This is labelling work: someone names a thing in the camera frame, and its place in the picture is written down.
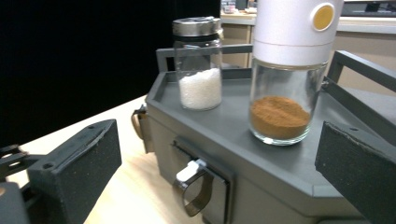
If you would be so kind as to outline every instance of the black background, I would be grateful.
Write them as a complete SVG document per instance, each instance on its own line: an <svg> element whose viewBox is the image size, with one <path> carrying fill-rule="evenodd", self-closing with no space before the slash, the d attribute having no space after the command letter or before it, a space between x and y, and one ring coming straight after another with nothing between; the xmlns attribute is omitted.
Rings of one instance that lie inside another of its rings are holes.
<svg viewBox="0 0 396 224"><path fill-rule="evenodd" d="M1 0L0 147L147 94L172 21L219 17L219 2Z"/></svg>

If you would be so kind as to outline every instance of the yellow button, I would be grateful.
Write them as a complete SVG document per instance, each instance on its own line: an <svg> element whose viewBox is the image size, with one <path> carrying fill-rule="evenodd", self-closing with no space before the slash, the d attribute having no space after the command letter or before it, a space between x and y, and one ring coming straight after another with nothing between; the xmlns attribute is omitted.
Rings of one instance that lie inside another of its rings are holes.
<svg viewBox="0 0 396 224"><path fill-rule="evenodd" d="M314 16L314 27L317 30L324 30L332 23L332 17L334 16L334 10L331 6L323 6L318 9Z"/></svg>

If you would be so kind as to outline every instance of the glass jar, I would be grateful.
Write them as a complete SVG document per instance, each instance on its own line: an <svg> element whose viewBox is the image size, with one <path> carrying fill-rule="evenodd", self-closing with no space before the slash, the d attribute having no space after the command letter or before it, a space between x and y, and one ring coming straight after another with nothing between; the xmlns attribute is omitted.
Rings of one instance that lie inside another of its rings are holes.
<svg viewBox="0 0 396 224"><path fill-rule="evenodd" d="M173 22L177 83L186 109L208 110L221 102L219 31L219 19L213 17Z"/></svg>
<svg viewBox="0 0 396 224"><path fill-rule="evenodd" d="M248 125L264 143L286 146L307 136L343 4L268 0L257 5Z"/></svg>
<svg viewBox="0 0 396 224"><path fill-rule="evenodd" d="M285 66L253 59L249 128L266 144L303 140L313 117L326 63Z"/></svg>

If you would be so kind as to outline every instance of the wall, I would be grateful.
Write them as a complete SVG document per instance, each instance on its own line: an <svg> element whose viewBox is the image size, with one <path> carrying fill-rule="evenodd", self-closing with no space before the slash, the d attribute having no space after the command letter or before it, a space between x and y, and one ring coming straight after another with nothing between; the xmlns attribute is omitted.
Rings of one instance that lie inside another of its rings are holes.
<svg viewBox="0 0 396 224"><path fill-rule="evenodd" d="M396 71L396 35L337 32L333 50L346 50L368 61ZM354 89L396 96L395 92L348 68L343 70L339 84Z"/></svg>
<svg viewBox="0 0 396 224"><path fill-rule="evenodd" d="M236 0L235 1L235 6L239 10L244 10L247 7L248 0Z"/></svg>

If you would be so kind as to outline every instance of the ground cinnamon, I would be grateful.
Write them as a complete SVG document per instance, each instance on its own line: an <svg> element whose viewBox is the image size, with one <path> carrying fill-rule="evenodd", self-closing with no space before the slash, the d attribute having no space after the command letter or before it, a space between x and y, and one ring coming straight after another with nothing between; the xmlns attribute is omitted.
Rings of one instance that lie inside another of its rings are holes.
<svg viewBox="0 0 396 224"><path fill-rule="evenodd" d="M291 139L300 136L309 122L309 113L295 101L282 96L266 96L250 107L250 122L264 136Z"/></svg>

